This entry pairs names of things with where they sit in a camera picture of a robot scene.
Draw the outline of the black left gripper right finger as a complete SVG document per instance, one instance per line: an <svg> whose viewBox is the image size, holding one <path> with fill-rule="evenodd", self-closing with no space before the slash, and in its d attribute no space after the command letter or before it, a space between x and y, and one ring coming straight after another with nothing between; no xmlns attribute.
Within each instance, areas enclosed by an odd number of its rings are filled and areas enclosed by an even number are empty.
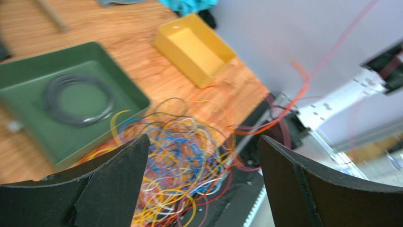
<svg viewBox="0 0 403 227"><path fill-rule="evenodd" d="M275 226L402 226L402 187L339 172L266 135L258 149Z"/></svg>

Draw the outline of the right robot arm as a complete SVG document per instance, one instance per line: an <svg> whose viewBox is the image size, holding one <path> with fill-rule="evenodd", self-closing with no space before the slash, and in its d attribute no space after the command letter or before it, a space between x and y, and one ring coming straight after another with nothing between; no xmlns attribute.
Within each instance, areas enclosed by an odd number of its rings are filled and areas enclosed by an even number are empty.
<svg viewBox="0 0 403 227"><path fill-rule="evenodd" d="M390 96L402 91L403 41L395 42L360 66L361 71L352 80L309 106L293 107L282 118L280 113L291 100L284 94L277 97L269 95L269 120L279 120L279 123L263 134L290 149L296 149L302 146L305 137L348 107L353 107L375 94Z"/></svg>

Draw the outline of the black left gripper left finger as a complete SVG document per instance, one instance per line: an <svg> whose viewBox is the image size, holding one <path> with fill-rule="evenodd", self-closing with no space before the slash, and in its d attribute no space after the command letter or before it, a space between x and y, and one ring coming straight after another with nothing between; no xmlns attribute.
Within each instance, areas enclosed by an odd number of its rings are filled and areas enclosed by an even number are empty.
<svg viewBox="0 0 403 227"><path fill-rule="evenodd" d="M39 181L0 187L3 227L129 227L148 159L143 134Z"/></svg>

